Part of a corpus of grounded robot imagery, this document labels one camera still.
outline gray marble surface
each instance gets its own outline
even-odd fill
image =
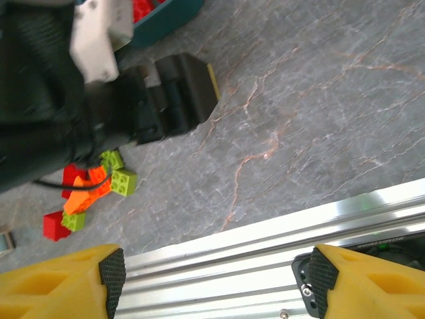
[[[187,51],[212,63],[222,99],[192,134],[122,148],[135,195],[110,195],[52,243],[60,193],[0,195],[9,270],[101,243],[150,251],[425,177],[425,3],[206,0],[188,25],[120,66]],[[60,179],[60,173],[51,178]]]

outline lime green lego brick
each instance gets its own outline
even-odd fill
[[[60,224],[70,231],[80,231],[86,223],[86,213],[68,215],[65,211],[62,213],[62,221]]]
[[[126,169],[117,169],[112,173],[112,191],[122,195],[133,195],[137,184],[137,175]]]
[[[109,170],[109,167],[111,167],[112,170],[124,167],[124,161],[122,160],[119,151],[106,151],[103,152],[100,157],[102,158],[102,166],[106,171]]]

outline lego brick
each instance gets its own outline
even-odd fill
[[[133,22],[136,23],[146,17],[155,5],[152,0],[133,0]]]
[[[79,169],[75,164],[70,164],[64,168],[62,185],[74,185],[74,181],[77,176],[82,179],[87,178],[87,171],[85,169]],[[71,196],[71,191],[62,191],[62,197],[68,199]]]
[[[117,169],[112,173],[112,191],[122,196],[134,194],[137,175],[125,169]]]
[[[101,183],[103,180],[105,180],[106,176],[108,176],[103,166],[89,169],[88,175],[90,175],[90,180],[93,185]],[[108,180],[105,182],[105,184],[103,184],[93,192],[95,192],[98,197],[103,197],[109,194],[111,190],[111,181]]]
[[[65,211],[62,213],[62,221],[60,224],[72,232],[80,231],[86,223],[86,212],[68,215]]]
[[[100,157],[102,158],[102,166],[106,171],[108,171],[109,167],[111,167],[112,170],[124,167],[124,162],[119,151],[106,151],[103,152]]]
[[[84,181],[81,177],[77,177],[74,182],[74,186],[91,185],[91,181]],[[98,198],[95,191],[73,191],[64,205],[64,210],[68,215],[81,213],[87,210]]]
[[[58,241],[71,235],[71,231],[60,224],[62,221],[62,211],[45,215],[42,221],[42,234],[51,241]]]

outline yellow 3d-printed part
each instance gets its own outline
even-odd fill
[[[211,64],[208,64],[207,68],[208,68],[208,72],[210,74],[212,86],[214,86],[215,96],[217,97],[217,100],[220,100],[220,98],[221,98],[220,90],[218,89],[217,79],[215,77],[213,66]]]
[[[113,318],[125,276],[117,245],[6,272],[0,275],[0,318]]]
[[[323,297],[327,301],[321,318],[425,318],[424,271],[348,249],[318,245],[311,256],[309,275],[316,303]],[[330,282],[335,283],[334,287],[323,289]]]

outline red lego brick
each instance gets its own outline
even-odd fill
[[[146,17],[152,10],[154,10],[155,5],[152,0],[133,0],[133,21],[134,23],[142,20]]]
[[[71,235],[71,231],[60,224],[62,213],[62,211],[57,211],[42,218],[42,235],[51,241],[58,241]]]
[[[87,179],[87,171],[85,169],[78,169],[75,164],[70,164],[64,168],[64,178],[62,185],[74,185],[75,179],[80,176],[82,179]],[[62,197],[69,199],[71,191],[62,191]]]

